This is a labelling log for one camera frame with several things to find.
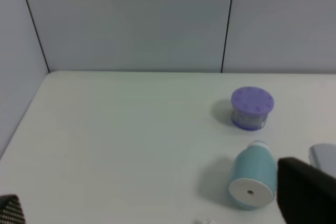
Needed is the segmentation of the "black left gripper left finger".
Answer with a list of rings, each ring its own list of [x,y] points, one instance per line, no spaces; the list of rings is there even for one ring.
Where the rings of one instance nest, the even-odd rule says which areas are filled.
[[[1,195],[0,200],[1,224],[26,224],[23,209],[17,195]]]

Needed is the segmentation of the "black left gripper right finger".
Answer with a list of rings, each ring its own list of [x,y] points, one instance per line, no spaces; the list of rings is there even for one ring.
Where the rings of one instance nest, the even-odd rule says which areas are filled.
[[[281,158],[277,204],[286,223],[335,223],[335,178],[299,159]]]

